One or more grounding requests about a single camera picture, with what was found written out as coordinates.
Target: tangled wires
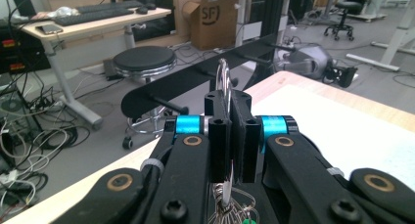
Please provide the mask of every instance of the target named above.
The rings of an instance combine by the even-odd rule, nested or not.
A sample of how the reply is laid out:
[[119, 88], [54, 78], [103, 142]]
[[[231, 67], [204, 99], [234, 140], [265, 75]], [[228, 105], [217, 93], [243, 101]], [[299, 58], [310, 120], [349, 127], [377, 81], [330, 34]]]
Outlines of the tangled wires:
[[[230, 202], [224, 206], [223, 199], [223, 183], [213, 184], [213, 197], [215, 201], [215, 211], [214, 214], [209, 218], [208, 223], [213, 224], [240, 224], [240, 223], [249, 223], [259, 224], [259, 213], [256, 211], [255, 207], [255, 198], [249, 193], [246, 193], [240, 189], [232, 187], [232, 192], [241, 194], [249, 198], [252, 202], [250, 205], [246, 206], [245, 204], [240, 205], [235, 199], [231, 197]], [[254, 213], [256, 221], [252, 220], [251, 212]]]

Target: desk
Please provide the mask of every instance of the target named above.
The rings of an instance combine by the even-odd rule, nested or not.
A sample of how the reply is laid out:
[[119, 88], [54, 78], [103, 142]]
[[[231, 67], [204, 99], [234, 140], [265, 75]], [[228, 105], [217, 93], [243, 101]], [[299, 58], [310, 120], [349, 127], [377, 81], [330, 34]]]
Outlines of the desk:
[[412, 26], [412, 22], [415, 16], [415, 0], [411, 0], [409, 6], [406, 9], [405, 14], [403, 15], [400, 23], [397, 25], [396, 30], [391, 37], [391, 41], [388, 44], [382, 44], [377, 42], [372, 42], [372, 45], [386, 48], [384, 55], [381, 60], [374, 61], [366, 58], [362, 58], [356, 55], [347, 54], [346, 57], [352, 60], [356, 60], [362, 63], [369, 65], [382, 67], [391, 70], [399, 70], [399, 67], [391, 65], [394, 54], [397, 51], [406, 52], [408, 54], [414, 55], [415, 52], [412, 48], [413, 41], [415, 39], [415, 27]]
[[[366, 115], [367, 117], [373, 118], [375, 120], [381, 120], [383, 123], [386, 123], [389, 127], [396, 127], [398, 130], [408, 133], [415, 137], [415, 115], [402, 112], [388, 106], [361, 98], [349, 94], [343, 90], [339, 90], [328, 85], [324, 85], [320, 82], [310, 80], [301, 76], [298, 76], [293, 73], [280, 71], [273, 76], [261, 81], [257, 85], [253, 86], [246, 92], [253, 96], [253, 112], [260, 111], [261, 103], [267, 101], [267, 103], [274, 103], [274, 106], [278, 106], [279, 103], [291, 102], [296, 96], [284, 97], [289, 93], [291, 89], [296, 89], [297, 94], [300, 97], [308, 97], [315, 100], [320, 100], [326, 104], [331, 102], [335, 105], [339, 105], [342, 108], [345, 108], [346, 117], [349, 112], [347, 111], [356, 111], [360, 114]], [[310, 103], [319, 107], [320, 103]], [[336, 109], [331, 109], [331, 106], [326, 106], [330, 112], [337, 112]], [[311, 122], [316, 127], [318, 122]], [[340, 127], [342, 122], [338, 122], [335, 125], [330, 125], [332, 128]], [[349, 134], [353, 133], [353, 129], [349, 129]], [[317, 135], [307, 135], [309, 138], [313, 139]], [[156, 141], [145, 145], [144, 147], [132, 152], [126, 157], [119, 159], [118, 161], [110, 164], [107, 167], [95, 172], [94, 174], [86, 177], [85, 179], [75, 183], [74, 185], [64, 189], [59, 192], [57, 195], [49, 198], [48, 200], [41, 202], [31, 209], [23, 212], [22, 214], [11, 219], [9, 224], [12, 223], [48, 223], [51, 220], [58, 217], [60, 214], [65, 212], [67, 209], [72, 207], [75, 203], [80, 201], [89, 191], [89, 189], [95, 184], [95, 182], [105, 173], [115, 170], [120, 167], [131, 167], [138, 169], [142, 161], [147, 158], [155, 144]]]
[[[73, 111], [85, 118], [93, 128], [99, 128], [102, 118], [85, 106], [80, 104], [72, 95], [64, 69], [78, 68], [91, 65], [94, 62], [102, 61], [113, 57], [119, 52], [135, 47], [131, 25], [137, 22], [145, 22], [165, 17], [170, 10], [157, 8], [149, 11], [147, 15], [132, 14], [95, 22], [86, 22], [77, 25], [63, 26], [64, 32], [45, 35], [36, 29], [37, 26], [53, 22], [36, 22], [26, 25], [22, 31], [38, 38], [45, 49], [52, 70], [54, 71], [64, 96], [61, 100]], [[104, 37], [104, 33], [124, 28], [124, 35], [105, 37], [76, 47], [57, 50], [55, 46], [64, 40], [73, 40], [91, 36]]]

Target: wooden table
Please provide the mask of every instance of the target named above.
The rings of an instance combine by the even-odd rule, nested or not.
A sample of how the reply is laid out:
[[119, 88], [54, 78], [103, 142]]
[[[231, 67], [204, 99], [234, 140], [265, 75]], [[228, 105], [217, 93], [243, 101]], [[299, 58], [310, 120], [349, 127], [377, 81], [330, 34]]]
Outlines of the wooden table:
[[[86, 67], [95, 62], [111, 58], [125, 49], [135, 47], [131, 25], [165, 17], [171, 11], [157, 8], [147, 15], [131, 14], [95, 22], [61, 26], [63, 32], [45, 35], [37, 26], [53, 22], [36, 22], [22, 27], [22, 31], [38, 38], [45, 49], [46, 57], [54, 71], [64, 96], [61, 100], [87, 120], [94, 128], [99, 128], [102, 118], [80, 104], [72, 95], [64, 70]], [[124, 29], [123, 35], [108, 35], [110, 32]], [[61, 43], [74, 39], [89, 38], [89, 41], [74, 47], [62, 48]]]
[[[324, 112], [332, 109], [332, 112], [334, 113], [342, 111], [339, 113], [344, 113], [347, 117], [353, 117], [353, 115], [356, 115], [359, 117], [368, 117], [369, 120], [380, 120], [385, 123], [388, 129], [395, 128], [399, 132], [401, 131], [404, 133], [406, 136], [413, 136], [415, 138], [415, 126], [413, 123], [411, 124], [411, 122], [415, 122], [414, 114], [390, 108], [293, 73], [280, 71], [253, 86], [246, 92], [253, 96], [253, 112], [262, 111], [261, 108], [264, 108], [265, 102], [266, 105], [269, 105], [269, 103], [275, 103], [275, 106], [279, 106], [281, 103], [295, 102], [299, 97], [311, 98], [312, 100], [315, 100], [313, 105], [317, 107], [320, 103], [330, 105], [326, 106], [328, 109], [323, 109]], [[318, 122], [313, 123], [313, 126], [317, 128], [324, 126], [316, 124], [318, 124]], [[340, 127], [341, 124], [343, 123], [338, 122], [338, 124], [330, 125], [330, 127]], [[304, 124], [300, 124], [300, 130], [305, 126], [306, 125]], [[318, 135], [313, 134], [307, 136], [314, 139]], [[156, 143], [157, 140], [104, 167], [76, 184], [64, 189], [46, 201], [26, 210], [7, 223], [48, 223], [54, 220], [60, 214], [64, 213], [67, 209], [80, 201], [88, 193], [95, 182], [105, 173], [121, 167], [139, 169], [140, 164], [150, 155]]]

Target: floor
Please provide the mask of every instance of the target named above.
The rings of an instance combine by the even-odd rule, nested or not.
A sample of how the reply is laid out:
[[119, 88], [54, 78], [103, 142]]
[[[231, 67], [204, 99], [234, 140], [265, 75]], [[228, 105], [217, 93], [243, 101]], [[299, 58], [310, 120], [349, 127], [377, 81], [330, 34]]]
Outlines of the floor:
[[[342, 66], [358, 67], [358, 76], [345, 89], [347, 92], [406, 112], [415, 113], [414, 56], [401, 53], [395, 56], [392, 64], [401, 67], [400, 72], [370, 67], [345, 58], [346, 54], [354, 54], [368, 59], [380, 60], [384, 49], [373, 47], [370, 42], [388, 43], [404, 9], [387, 8], [383, 9], [382, 12], [387, 16], [382, 20], [372, 22], [347, 19], [346, 22], [354, 26], [354, 41], [346, 39], [345, 34], [341, 36], [339, 41], [335, 41], [333, 37], [323, 35], [325, 25], [311, 24], [308, 21], [301, 21], [297, 26], [289, 26], [284, 39], [293, 39], [294, 42], [302, 43], [318, 43], [332, 57], [338, 59]], [[338, 17], [332, 16], [332, 19], [337, 20]], [[206, 57], [214, 56], [214, 52], [199, 52], [189, 44], [173, 47], [172, 49], [176, 51], [179, 57], [178, 66], [175, 70], [184, 68], [190, 63], [198, 62]], [[101, 167], [132, 152], [121, 146], [126, 129], [126, 119], [122, 115], [119, 106], [122, 97], [128, 91], [143, 83], [131, 79], [107, 81], [102, 72], [103, 70], [98, 67], [90, 67], [66, 73], [75, 96], [80, 97], [79, 101], [104, 118], [101, 129], [91, 130], [81, 118], [77, 118], [76, 115], [60, 113], [59, 109], [48, 111], [48, 114], [37, 117], [44, 129], [65, 127], [69, 125], [69, 122], [80, 126], [77, 128], [76, 142], [84, 140], [75, 147], [63, 149], [42, 169], [42, 172], [48, 175], [49, 180], [47, 185], [36, 194], [38, 201], [47, 199]], [[56, 84], [56, 79], [54, 79], [51, 71], [43, 70], [39, 71], [38, 74], [46, 86], [54, 86], [54, 97], [59, 96], [60, 94], [57, 91], [60, 87]], [[240, 80], [237, 88], [241, 89], [245, 85], [250, 74], [250, 69], [245, 67], [232, 70], [231, 75], [238, 77]], [[33, 89], [27, 94], [28, 98], [33, 98], [35, 93], [39, 93], [36, 92], [36, 88], [39, 86], [38, 81], [35, 81], [36, 78], [33, 75], [31, 79], [32, 82], [30, 83]], [[207, 91], [208, 85], [203, 84], [172, 102], [189, 107], [190, 114], [200, 114], [204, 111], [203, 97]], [[57, 141], [56, 145], [59, 145], [60, 137], [53, 139]], [[151, 140], [153, 140], [153, 136], [134, 136], [132, 150]]]

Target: white desk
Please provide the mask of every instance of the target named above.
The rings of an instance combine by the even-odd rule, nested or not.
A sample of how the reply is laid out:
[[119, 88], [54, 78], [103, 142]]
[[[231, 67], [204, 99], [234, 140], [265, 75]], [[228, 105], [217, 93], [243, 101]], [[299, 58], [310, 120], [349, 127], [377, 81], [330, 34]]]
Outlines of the white desk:
[[[403, 174], [403, 176], [405, 177], [405, 181], [412, 184], [411, 187], [414, 189], [413, 170], [410, 170], [415, 166], [413, 162], [415, 161], [413, 153], [415, 146], [413, 143], [406, 145], [407, 151], [399, 152], [398, 149], [401, 149], [401, 147], [393, 149], [393, 146], [395, 144], [400, 144], [402, 141], [399, 142], [399, 140], [395, 140], [393, 135], [383, 135], [382, 132], [378, 132], [373, 125], [364, 128], [367, 122], [376, 122], [379, 123], [379, 125], [384, 125], [385, 128], [383, 129], [393, 130], [393, 132], [397, 132], [399, 136], [403, 136], [400, 140], [415, 138], [415, 124], [413, 123], [415, 122], [414, 114], [399, 111], [371, 100], [349, 94], [346, 91], [330, 87], [321, 82], [285, 71], [274, 74], [246, 92], [253, 97], [254, 115], [291, 114], [299, 123], [301, 131], [304, 130], [304, 133], [306, 132], [306, 135], [316, 143], [322, 143], [317, 144], [317, 146], [320, 148], [323, 155], [327, 156], [334, 166], [340, 167], [345, 172], [351, 167], [361, 165], [361, 163], [354, 163], [354, 156], [367, 156], [370, 157], [370, 159], [367, 159], [368, 161], [382, 162], [384, 158], [387, 160], [388, 157], [396, 158], [397, 155], [394, 155], [393, 153], [399, 153], [400, 155], [405, 155], [406, 153], [405, 157], [398, 157], [400, 164], [394, 164], [392, 166], [389, 166], [388, 163], [382, 164], [387, 166], [387, 171], [392, 171], [392, 175], [397, 175], [399, 177], [402, 177], [402, 174], [395, 173], [396, 171], [400, 171], [398, 166], [408, 165], [403, 167], [401, 171], [410, 171], [409, 174]], [[363, 117], [365, 121], [363, 121], [362, 118], [362, 121], [360, 122], [359, 119], [361, 117]], [[344, 155], [343, 151], [347, 150], [347, 147], [340, 146], [340, 142], [344, 139], [344, 137], [341, 136], [344, 136], [345, 134], [342, 130], [345, 127], [350, 126], [350, 122], [352, 125], [355, 124], [355, 127], [348, 128], [347, 135], [355, 134], [356, 136], [360, 136], [362, 133], [368, 132], [364, 138], [359, 138], [363, 140], [362, 143], [364, 143], [370, 140], [370, 137], [373, 137], [373, 134], [375, 134], [375, 137], [378, 139], [375, 139], [373, 142], [384, 140], [385, 142], [382, 145], [392, 143], [389, 145], [391, 150], [388, 152], [382, 150], [382, 145], [355, 143], [353, 146], [360, 146], [362, 151], [351, 152], [348, 150], [348, 154]], [[327, 145], [327, 142], [321, 141], [321, 138], [326, 138], [326, 141], [328, 139], [330, 141], [329, 144]], [[141, 147], [126, 157], [119, 159], [64, 189], [46, 201], [35, 205], [6, 223], [35, 224], [51, 222], [79, 202], [89, 192], [96, 181], [107, 172], [121, 167], [139, 169], [141, 163], [150, 155], [156, 143], [157, 140]], [[371, 154], [365, 155], [364, 153], [367, 151], [371, 152]]]
[[391, 65], [394, 54], [397, 51], [406, 52], [408, 54], [415, 55], [415, 51], [412, 48], [413, 41], [415, 39], [415, 27], [412, 27], [412, 21], [415, 17], [415, 0], [411, 0], [409, 6], [406, 9], [405, 14], [402, 17], [402, 20], [397, 25], [396, 30], [394, 31], [391, 41], [388, 44], [382, 44], [377, 42], [372, 42], [372, 45], [387, 48], [381, 60], [374, 61], [359, 57], [352, 54], [347, 54], [346, 57], [352, 60], [356, 60], [365, 64], [382, 67], [391, 70], [399, 70], [399, 67]]
[[[73, 111], [85, 118], [93, 128], [98, 129], [102, 118], [85, 106], [80, 104], [72, 95], [64, 70], [91, 65], [113, 57], [119, 52], [135, 47], [131, 25], [137, 22], [145, 22], [165, 17], [170, 10], [157, 8], [149, 10], [147, 15], [131, 14], [96, 22], [86, 22], [77, 25], [62, 26], [64, 32], [45, 35], [36, 29], [37, 26], [53, 22], [37, 22], [23, 27], [22, 31], [38, 38], [45, 49], [52, 70], [54, 71], [64, 96], [61, 100]], [[124, 28], [124, 35], [104, 37], [105, 33]], [[80, 39], [91, 36], [99, 36], [98, 39], [75, 47], [57, 50], [54, 47], [62, 41]]]

